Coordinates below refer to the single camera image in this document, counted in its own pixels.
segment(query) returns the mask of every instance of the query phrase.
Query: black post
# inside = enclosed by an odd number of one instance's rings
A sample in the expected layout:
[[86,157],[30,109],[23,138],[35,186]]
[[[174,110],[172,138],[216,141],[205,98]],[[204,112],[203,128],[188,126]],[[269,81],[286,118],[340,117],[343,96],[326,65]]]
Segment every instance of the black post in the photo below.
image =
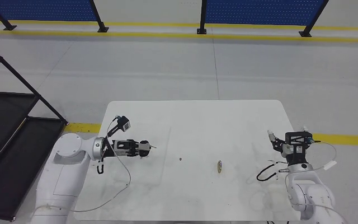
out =
[[4,26],[6,27],[4,30],[9,30],[9,31],[11,31],[11,30],[13,30],[13,29],[15,29],[15,25],[13,26],[13,25],[11,25],[10,23],[9,23],[9,21],[8,20],[6,20],[1,14],[0,14],[0,21],[4,24]]
[[68,122],[66,121],[66,119],[61,116],[61,114],[59,112],[57,112],[57,110],[55,108],[53,108],[44,98],[43,96],[41,96],[39,94],[39,92],[37,92],[13,67],[11,67],[11,65],[9,63],[7,63],[7,61],[0,56],[0,62],[7,68],[9,69],[9,71],[14,74],[14,76],[16,76],[16,78],[18,78],[29,90],[31,90],[31,92],[33,94],[35,94],[35,96],[37,96],[54,114],[56,114],[56,116],[62,120],[62,122],[64,122],[65,124],[68,124]]
[[298,32],[301,35],[301,37],[303,37],[303,38],[312,37],[311,34],[309,34],[309,32],[311,32],[311,29],[313,28],[314,24],[317,22],[319,16],[323,12],[323,10],[326,7],[327,3],[328,3],[328,0],[324,0],[322,5],[319,7],[317,13],[314,15],[311,23],[308,26],[306,26],[306,28],[303,31]]
[[197,34],[206,34],[205,19],[206,19],[206,5],[208,4],[208,0],[201,1],[201,16],[200,16],[200,28],[196,30]]
[[105,24],[101,21],[100,14],[98,14],[95,2],[93,0],[89,0],[93,13],[95,14],[96,20],[98,22],[98,25],[100,26],[100,29],[98,32],[107,32],[109,27],[105,27]]

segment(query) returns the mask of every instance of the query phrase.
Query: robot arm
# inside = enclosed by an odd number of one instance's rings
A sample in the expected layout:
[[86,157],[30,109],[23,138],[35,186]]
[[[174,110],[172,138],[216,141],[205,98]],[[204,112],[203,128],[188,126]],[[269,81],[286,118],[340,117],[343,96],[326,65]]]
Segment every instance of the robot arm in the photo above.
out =
[[144,157],[155,148],[148,141],[110,141],[108,137],[118,130],[125,132],[130,128],[129,120],[125,116],[117,116],[112,122],[115,120],[117,124],[106,137],[84,140],[77,134],[70,133],[57,140],[37,185],[36,209],[31,223],[66,223],[67,215],[82,190],[90,160],[102,161],[97,167],[98,173],[101,174],[106,157]]
[[312,134],[307,130],[287,132],[285,141],[278,139],[270,131],[268,137],[274,150],[279,151],[287,160],[288,168],[279,172],[288,172],[285,178],[288,198],[293,209],[301,212],[302,223],[346,224],[343,217],[333,209],[333,193],[321,182],[316,170],[305,158],[310,145],[320,141],[313,140]]

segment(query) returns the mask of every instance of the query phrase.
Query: yellow floor line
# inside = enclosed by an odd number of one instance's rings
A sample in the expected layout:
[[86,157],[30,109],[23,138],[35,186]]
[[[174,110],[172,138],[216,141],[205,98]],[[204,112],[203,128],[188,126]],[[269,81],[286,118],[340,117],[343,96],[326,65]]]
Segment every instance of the yellow floor line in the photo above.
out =
[[327,142],[330,144],[346,144],[358,146],[358,136],[343,134],[313,134],[313,139]]
[[180,34],[152,32],[74,32],[74,31],[0,31],[3,35],[38,35],[38,36],[107,36],[107,37],[139,37],[139,38],[201,38],[231,40],[277,40],[277,41],[309,41],[309,42],[342,42],[358,43],[358,38],[318,37],[302,38],[300,36],[271,35],[231,35],[231,34]]
[[[49,24],[49,25],[90,25],[98,26],[97,22],[90,21],[35,21],[35,20],[9,20],[16,24]],[[106,26],[170,26],[170,27],[197,27],[199,23],[163,23],[163,22],[105,22]],[[304,26],[293,25],[251,25],[251,24],[205,24],[206,28],[241,28],[241,29],[275,29],[275,30],[302,30]],[[358,27],[349,26],[314,26],[313,30],[341,30],[358,31]]]
[[98,133],[100,132],[101,124],[90,123],[70,123],[65,127],[65,132],[82,132],[82,133]]
[[[65,127],[65,132],[81,132],[81,133],[98,133],[100,132],[101,124],[88,123],[70,123]],[[358,136],[343,135],[343,134],[313,134],[313,139],[327,142],[330,144],[345,144],[350,146],[358,146]]]

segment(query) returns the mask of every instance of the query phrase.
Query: table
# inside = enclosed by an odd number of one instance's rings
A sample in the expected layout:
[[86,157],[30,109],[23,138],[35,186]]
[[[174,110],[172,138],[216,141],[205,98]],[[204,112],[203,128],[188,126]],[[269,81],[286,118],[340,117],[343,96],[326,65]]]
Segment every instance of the table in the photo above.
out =
[[[256,175],[284,161],[272,149],[267,130],[284,139],[293,131],[277,100],[114,101],[98,136],[115,115],[131,121],[132,134],[156,146],[148,158],[120,157],[133,182],[112,202],[78,220],[123,221],[296,221],[284,187],[285,174],[266,182]],[[124,139],[123,133],[113,139]],[[217,163],[223,167],[219,174]],[[92,161],[76,210],[99,206],[128,181],[116,158],[105,158],[105,173]],[[264,173],[271,175],[285,165]]]

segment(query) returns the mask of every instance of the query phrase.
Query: white cable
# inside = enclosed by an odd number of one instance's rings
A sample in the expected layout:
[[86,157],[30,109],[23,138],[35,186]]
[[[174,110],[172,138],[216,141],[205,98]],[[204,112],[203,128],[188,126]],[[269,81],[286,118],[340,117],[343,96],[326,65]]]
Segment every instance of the white cable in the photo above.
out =
[[[336,157],[337,157],[337,149],[335,148],[335,146],[332,145],[332,144],[329,144],[329,143],[327,143],[327,142],[321,142],[321,143],[328,144],[328,145],[332,146],[332,148],[335,149],[335,156],[334,156],[333,159],[331,160],[331,161],[334,161],[334,160],[336,159]],[[325,165],[323,165],[323,166],[321,166],[321,167],[319,167],[319,168],[313,169],[313,170],[295,171],[295,172],[291,172],[291,173],[287,174],[286,177],[285,177],[285,185],[286,185],[286,190],[287,190],[287,192],[288,192],[288,186],[287,186],[286,180],[287,180],[287,177],[288,177],[289,175],[294,174],[294,173],[297,173],[297,172],[312,172],[312,171],[320,170],[320,169],[324,168],[324,166],[325,166]],[[334,210],[333,208],[330,208],[330,207],[327,207],[327,206],[322,206],[322,205],[320,205],[320,204],[293,204],[293,205],[295,205],[295,206],[318,206],[318,207],[322,207],[322,208],[326,208],[326,209],[332,210],[332,211],[336,212],[339,216],[341,216],[341,218],[345,221],[345,224],[348,224],[348,222],[347,222],[347,220],[344,218],[344,216],[341,215],[341,214],[340,214],[339,212],[337,212],[336,210]]]
[[[108,140],[108,143],[109,143],[109,137],[108,137],[108,131],[112,125],[112,123],[115,121],[115,119],[110,123],[110,125],[108,126],[107,128],[107,133],[106,133],[106,137],[107,137],[107,140]],[[99,209],[101,207],[103,207],[105,204],[109,203],[110,201],[112,201],[113,199],[115,199],[122,191],[124,191],[125,189],[127,189],[132,181],[132,177],[130,175],[130,172],[128,170],[128,168],[124,165],[124,163],[119,159],[119,156],[116,154],[116,151],[113,149],[111,143],[109,143],[110,145],[110,148],[112,149],[114,155],[117,157],[117,159],[120,161],[120,163],[123,165],[123,167],[127,170],[128,172],[128,175],[129,175],[129,182],[128,184],[126,184],[126,187],[121,189],[113,198],[111,198],[110,200],[108,200],[107,202],[101,204],[100,206],[96,207],[96,208],[92,208],[92,209],[87,209],[87,210],[81,210],[81,211],[76,211],[76,210],[72,210],[72,209],[68,209],[68,208],[64,208],[64,207],[61,207],[61,206],[50,206],[50,205],[45,205],[45,206],[38,206],[37,208],[35,208],[34,212],[32,213],[32,216],[31,216],[31,219],[32,217],[34,216],[35,212],[39,209],[39,208],[43,208],[43,207],[46,207],[46,208],[60,208],[60,209],[66,209],[66,210],[69,210],[71,212],[77,212],[77,213],[80,213],[80,212],[90,212],[90,211],[93,211],[93,210],[96,210],[96,209]]]

